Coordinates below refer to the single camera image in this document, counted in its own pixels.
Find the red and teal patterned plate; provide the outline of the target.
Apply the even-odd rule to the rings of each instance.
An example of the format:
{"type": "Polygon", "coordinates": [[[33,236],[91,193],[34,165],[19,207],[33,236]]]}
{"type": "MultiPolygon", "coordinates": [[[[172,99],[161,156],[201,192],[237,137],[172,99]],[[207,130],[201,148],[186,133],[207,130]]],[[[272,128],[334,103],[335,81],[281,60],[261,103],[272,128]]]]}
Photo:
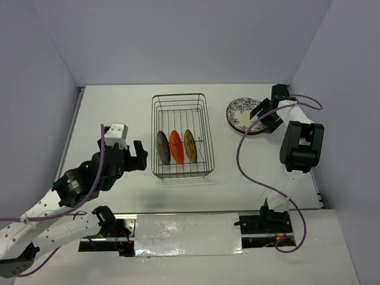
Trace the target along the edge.
{"type": "MultiPolygon", "coordinates": [[[[246,132],[245,130],[241,130],[241,129],[237,129],[237,128],[233,128],[233,130],[242,134],[242,135],[246,132]]],[[[248,132],[248,136],[259,135],[259,134],[264,133],[265,131],[266,131],[266,129],[252,129],[248,132]]]]}

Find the blue floral white plate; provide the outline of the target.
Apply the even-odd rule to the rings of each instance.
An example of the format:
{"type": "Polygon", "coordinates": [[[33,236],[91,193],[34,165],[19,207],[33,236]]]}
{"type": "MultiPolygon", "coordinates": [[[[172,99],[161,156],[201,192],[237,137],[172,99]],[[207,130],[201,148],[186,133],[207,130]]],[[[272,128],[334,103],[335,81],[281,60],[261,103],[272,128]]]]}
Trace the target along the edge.
{"type": "Polygon", "coordinates": [[[250,113],[260,104],[257,99],[241,97],[229,103],[226,109],[227,122],[235,131],[244,134],[257,117],[250,118],[250,113]]]}

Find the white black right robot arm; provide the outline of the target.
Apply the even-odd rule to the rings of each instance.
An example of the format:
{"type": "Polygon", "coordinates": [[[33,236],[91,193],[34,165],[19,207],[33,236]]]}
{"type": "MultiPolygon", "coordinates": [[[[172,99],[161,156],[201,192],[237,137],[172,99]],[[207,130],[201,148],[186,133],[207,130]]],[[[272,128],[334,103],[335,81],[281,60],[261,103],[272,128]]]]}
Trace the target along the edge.
{"type": "Polygon", "coordinates": [[[263,100],[250,117],[257,116],[271,134],[281,124],[286,132],[280,147],[279,159],[287,179],[277,187],[280,194],[270,195],[259,211],[258,225],[264,232],[284,226],[289,219],[290,198],[295,194],[299,180],[319,163],[324,126],[310,120],[291,96],[288,86],[276,84],[271,88],[271,98],[263,100]]]}

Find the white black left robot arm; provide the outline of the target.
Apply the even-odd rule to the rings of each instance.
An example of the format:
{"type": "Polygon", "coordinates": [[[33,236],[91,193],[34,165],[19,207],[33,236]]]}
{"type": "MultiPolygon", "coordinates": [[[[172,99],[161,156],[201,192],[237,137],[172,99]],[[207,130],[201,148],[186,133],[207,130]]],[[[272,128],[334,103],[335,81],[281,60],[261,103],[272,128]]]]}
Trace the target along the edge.
{"type": "Polygon", "coordinates": [[[96,199],[100,192],[110,190],[125,172],[147,167],[148,153],[141,141],[134,141],[135,156],[117,142],[107,146],[99,140],[98,145],[100,150],[91,160],[66,171],[35,206],[17,219],[7,219],[10,224],[1,230],[1,277],[28,276],[27,270],[35,260],[76,239],[117,235],[128,239],[132,235],[107,206],[55,225],[61,217],[78,212],[84,203],[96,199]]]}

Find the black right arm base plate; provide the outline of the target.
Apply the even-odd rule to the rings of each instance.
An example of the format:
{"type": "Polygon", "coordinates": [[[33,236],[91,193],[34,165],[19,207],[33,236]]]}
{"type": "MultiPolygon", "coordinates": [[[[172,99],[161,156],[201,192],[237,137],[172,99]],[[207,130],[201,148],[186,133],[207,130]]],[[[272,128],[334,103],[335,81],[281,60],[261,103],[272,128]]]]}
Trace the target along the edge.
{"type": "Polygon", "coordinates": [[[243,235],[258,234],[288,234],[292,232],[292,225],[288,219],[285,223],[264,221],[259,215],[239,216],[239,220],[234,223],[240,227],[243,235]]]}

